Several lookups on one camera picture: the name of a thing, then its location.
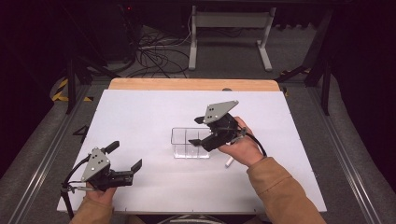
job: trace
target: transparent box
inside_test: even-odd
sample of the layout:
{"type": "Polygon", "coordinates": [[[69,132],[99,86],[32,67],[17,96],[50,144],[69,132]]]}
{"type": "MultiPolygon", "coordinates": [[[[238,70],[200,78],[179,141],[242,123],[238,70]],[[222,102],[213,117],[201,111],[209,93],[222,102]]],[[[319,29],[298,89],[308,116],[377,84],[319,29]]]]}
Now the transparent box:
{"type": "Polygon", "coordinates": [[[204,139],[211,134],[208,128],[173,128],[171,143],[175,158],[208,159],[209,152],[203,147],[193,146],[190,139],[204,139]]]}

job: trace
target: tan jacket sleeve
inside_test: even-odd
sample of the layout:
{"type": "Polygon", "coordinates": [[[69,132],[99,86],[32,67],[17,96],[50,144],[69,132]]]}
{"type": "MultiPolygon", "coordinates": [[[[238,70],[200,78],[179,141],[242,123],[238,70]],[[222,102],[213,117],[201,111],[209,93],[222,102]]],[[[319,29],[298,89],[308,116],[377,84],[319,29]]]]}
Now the tan jacket sleeve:
{"type": "Polygon", "coordinates": [[[113,207],[84,198],[70,224],[108,224],[113,207]]]}
{"type": "Polygon", "coordinates": [[[325,223],[301,185],[274,158],[256,162],[247,174],[274,224],[325,223]]]}

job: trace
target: black cable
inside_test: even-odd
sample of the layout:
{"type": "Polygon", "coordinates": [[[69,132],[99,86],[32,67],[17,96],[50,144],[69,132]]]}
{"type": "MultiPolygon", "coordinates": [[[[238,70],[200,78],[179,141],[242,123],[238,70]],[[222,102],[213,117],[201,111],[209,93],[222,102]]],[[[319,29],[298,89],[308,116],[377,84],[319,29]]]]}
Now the black cable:
{"type": "Polygon", "coordinates": [[[70,220],[73,219],[74,213],[73,213],[72,204],[70,203],[70,198],[69,198],[69,194],[68,194],[68,191],[69,191],[69,180],[72,177],[73,173],[78,169],[78,167],[80,167],[82,164],[84,164],[85,162],[87,162],[90,159],[90,156],[91,155],[88,155],[87,158],[85,158],[81,162],[79,162],[73,168],[73,170],[69,173],[69,175],[67,175],[66,179],[62,183],[61,196],[64,199],[64,204],[66,205],[67,213],[69,214],[70,220]]]}
{"type": "Polygon", "coordinates": [[[259,140],[257,140],[257,138],[253,134],[247,133],[247,136],[249,136],[255,143],[257,143],[257,145],[259,145],[260,150],[262,151],[262,155],[264,155],[266,157],[267,153],[265,152],[264,147],[259,142],[259,140]]]}
{"type": "MultiPolygon", "coordinates": [[[[133,60],[129,61],[129,62],[128,62],[127,64],[125,64],[123,67],[115,68],[115,69],[112,69],[112,70],[107,69],[107,70],[110,71],[110,72],[113,72],[113,73],[120,73],[120,72],[123,72],[123,71],[127,70],[128,68],[130,68],[130,67],[132,66],[132,64],[134,64],[134,61],[133,61],[133,60]]],[[[93,75],[95,75],[95,76],[101,76],[101,75],[105,76],[105,75],[104,75],[103,73],[101,73],[101,72],[92,71],[92,70],[90,70],[90,72],[91,72],[93,75]]]]}
{"type": "Polygon", "coordinates": [[[156,44],[156,42],[159,42],[159,41],[165,39],[166,37],[168,37],[168,36],[166,36],[166,35],[164,35],[164,34],[162,34],[160,32],[157,32],[157,31],[150,32],[150,33],[144,33],[143,36],[140,38],[139,43],[142,42],[142,41],[145,41],[145,43],[143,45],[140,44],[140,46],[141,47],[147,47],[147,46],[151,46],[153,44],[156,44]]]}
{"type": "Polygon", "coordinates": [[[70,181],[69,184],[81,184],[83,181],[70,181]]]}
{"type": "MultiPolygon", "coordinates": [[[[239,125],[238,125],[238,127],[241,128],[241,130],[239,130],[239,129],[236,130],[236,129],[232,129],[232,128],[217,128],[217,130],[218,131],[235,131],[235,132],[241,133],[243,128],[241,126],[239,126],[239,125]]],[[[259,145],[260,151],[262,152],[262,155],[264,155],[266,157],[267,153],[265,152],[264,147],[259,142],[259,140],[257,140],[257,138],[253,134],[250,134],[248,132],[246,132],[246,135],[248,137],[250,137],[257,145],[259,145]]]]}
{"type": "Polygon", "coordinates": [[[149,49],[139,49],[140,55],[136,57],[136,60],[144,67],[141,69],[138,69],[134,72],[132,72],[131,74],[129,74],[127,77],[137,77],[137,76],[144,76],[146,74],[156,74],[159,71],[162,71],[166,76],[168,76],[168,74],[177,74],[177,73],[183,73],[184,77],[186,77],[185,71],[189,69],[188,66],[186,67],[181,67],[178,63],[175,63],[171,60],[169,60],[169,58],[164,55],[159,53],[159,50],[163,50],[163,51],[172,51],[172,52],[176,52],[179,53],[181,55],[183,55],[184,57],[186,57],[186,59],[189,59],[189,56],[179,50],[176,49],[161,49],[161,47],[154,47],[154,50],[149,50],[149,49]],[[143,62],[145,61],[147,58],[149,58],[151,61],[153,61],[153,63],[155,65],[149,65],[148,62],[143,62]],[[168,65],[169,63],[174,64],[175,66],[177,66],[179,68],[179,70],[176,71],[166,71],[164,68],[166,65],[168,65]],[[152,68],[158,68],[156,71],[149,71],[149,69],[152,68]]]}

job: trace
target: white board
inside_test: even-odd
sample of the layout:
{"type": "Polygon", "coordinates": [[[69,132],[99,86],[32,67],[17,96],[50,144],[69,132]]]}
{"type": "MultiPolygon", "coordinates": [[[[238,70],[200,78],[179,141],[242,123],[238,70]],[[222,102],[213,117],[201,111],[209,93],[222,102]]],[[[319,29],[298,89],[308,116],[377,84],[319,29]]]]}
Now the white board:
{"type": "MultiPolygon", "coordinates": [[[[281,91],[124,91],[105,90],[94,114],[76,164],[94,147],[120,141],[107,155],[111,169],[127,171],[140,159],[143,166],[131,187],[118,188],[116,212],[135,214],[201,213],[262,214],[263,205],[251,187],[247,167],[213,150],[209,159],[175,159],[171,132],[175,127],[204,128],[194,119],[206,106],[231,100],[230,111],[241,117],[274,157],[303,186],[320,212],[326,211],[318,183],[306,157],[285,97],[281,91]]],[[[80,180],[85,165],[71,180],[80,180]]],[[[77,210],[84,191],[69,193],[77,210]]],[[[66,211],[64,201],[59,211],[66,211]]]]}

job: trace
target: person's hand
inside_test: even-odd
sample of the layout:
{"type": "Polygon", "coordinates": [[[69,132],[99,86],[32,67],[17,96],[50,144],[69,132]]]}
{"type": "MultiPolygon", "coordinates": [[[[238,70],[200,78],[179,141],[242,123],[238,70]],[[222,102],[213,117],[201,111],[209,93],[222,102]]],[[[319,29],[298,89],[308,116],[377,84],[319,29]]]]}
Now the person's hand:
{"type": "MultiPolygon", "coordinates": [[[[240,127],[246,127],[247,132],[253,135],[253,132],[243,120],[241,120],[239,117],[235,117],[235,120],[238,122],[240,127]]],[[[264,158],[257,144],[248,136],[239,139],[231,145],[223,145],[219,147],[219,150],[229,154],[235,160],[246,165],[247,167],[250,167],[254,163],[264,158]]]]}
{"type": "MultiPolygon", "coordinates": [[[[87,182],[87,187],[92,188],[92,185],[87,182]]],[[[95,190],[95,191],[86,191],[86,196],[87,198],[96,201],[98,203],[102,203],[105,205],[110,205],[113,202],[113,196],[116,193],[117,188],[109,188],[105,192],[101,190],[95,190]]]]}

